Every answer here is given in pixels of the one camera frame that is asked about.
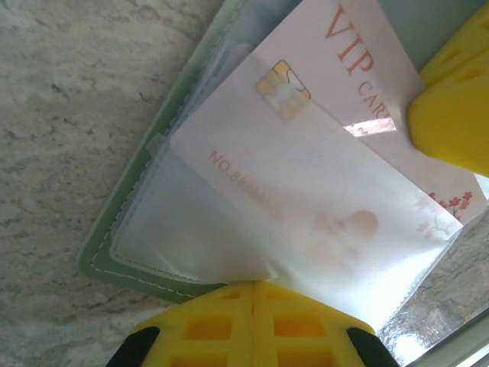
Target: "stitching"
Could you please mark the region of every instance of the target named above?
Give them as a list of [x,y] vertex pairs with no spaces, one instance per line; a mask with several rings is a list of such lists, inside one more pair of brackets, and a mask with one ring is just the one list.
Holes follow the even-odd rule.
[[[220,44],[222,38],[226,35],[227,30],[231,27],[231,25],[234,24],[234,19],[236,18],[236,15],[239,13],[239,11],[241,10],[241,7],[243,6],[244,3],[245,3],[244,1],[241,1],[241,3],[239,4],[239,6],[236,8],[236,10],[234,11],[234,13],[230,17],[229,22],[228,22],[228,25],[222,31],[221,37],[212,45],[212,49],[209,52],[209,56],[207,57],[207,60],[203,64],[202,70],[204,70],[207,67],[207,64],[211,60],[211,57],[214,54],[215,49],[217,48],[218,44]],[[192,86],[192,88],[190,89],[190,91],[186,94],[185,98],[183,99],[183,103],[180,105],[180,107],[178,108],[178,111],[176,112],[175,117],[171,120],[170,124],[167,126],[167,129],[164,132],[165,135],[167,135],[168,131],[171,130],[171,128],[173,127],[173,124],[175,123],[177,117],[179,116],[179,114],[181,112],[181,109],[185,105],[185,102],[187,101],[187,99],[191,96],[194,88],[195,88],[195,84]],[[99,247],[97,248],[95,254],[93,254],[92,259],[90,260],[90,267],[93,268],[94,270],[98,271],[98,272],[102,272],[102,273],[110,274],[110,275],[116,275],[116,276],[118,276],[120,278],[132,279],[132,280],[138,281],[140,283],[144,283],[146,285],[150,285],[151,287],[156,287],[156,288],[159,288],[159,289],[162,289],[162,290],[165,290],[165,291],[173,292],[173,293],[178,294],[180,296],[195,298],[196,297],[195,294],[184,294],[184,293],[180,293],[179,291],[177,291],[175,289],[168,288],[168,287],[163,287],[163,286],[161,286],[159,284],[152,283],[152,282],[149,282],[149,281],[144,281],[144,280],[142,280],[142,279],[140,279],[138,277],[133,277],[133,276],[127,275],[127,274],[121,274],[121,273],[118,273],[117,271],[107,271],[107,270],[104,270],[104,269],[101,269],[101,268],[97,268],[96,265],[94,264],[94,261],[95,261],[96,257],[99,255],[100,250],[102,249],[102,246],[103,246],[105,240],[108,237],[108,234],[112,231],[112,228],[113,228],[115,222],[117,221],[119,215],[121,214],[122,209],[124,208],[125,204],[128,202],[129,195],[132,193],[132,191],[134,190],[134,188],[136,187],[136,185],[140,181],[143,173],[146,171],[147,166],[149,165],[150,162],[151,162],[151,160],[149,160],[148,162],[146,162],[146,164],[144,165],[144,169],[142,170],[141,174],[139,175],[138,180],[134,183],[133,187],[131,188],[131,191],[129,191],[128,195],[125,198],[125,201],[122,203],[121,208],[119,209],[117,215],[115,216],[114,222],[110,225],[110,227],[107,230],[107,233],[103,236],[103,239],[102,239],[102,241],[99,244]]]

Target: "countertop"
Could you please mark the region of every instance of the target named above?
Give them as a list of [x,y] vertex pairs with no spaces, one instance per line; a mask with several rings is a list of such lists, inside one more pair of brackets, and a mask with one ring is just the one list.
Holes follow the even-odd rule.
[[[169,304],[76,256],[222,0],[0,0],[0,367],[104,366]],[[381,333],[409,362],[489,306],[489,215]]]

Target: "card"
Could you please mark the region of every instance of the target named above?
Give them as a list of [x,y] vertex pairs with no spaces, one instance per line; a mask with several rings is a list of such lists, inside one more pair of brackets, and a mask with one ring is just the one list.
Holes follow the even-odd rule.
[[170,148],[264,233],[254,250],[277,283],[372,323],[351,296],[388,290],[384,322],[461,225],[309,99],[300,78],[286,60],[249,57]]
[[[253,93],[284,121],[311,100],[462,223],[486,208],[473,173],[410,144],[405,112],[423,84],[376,1],[304,0],[252,57],[268,65]],[[235,73],[236,83],[250,77],[240,67]],[[223,83],[218,91],[227,88]],[[217,99],[205,104],[225,108]],[[206,129],[219,123],[235,124],[231,119]],[[183,131],[192,134],[177,134]]]

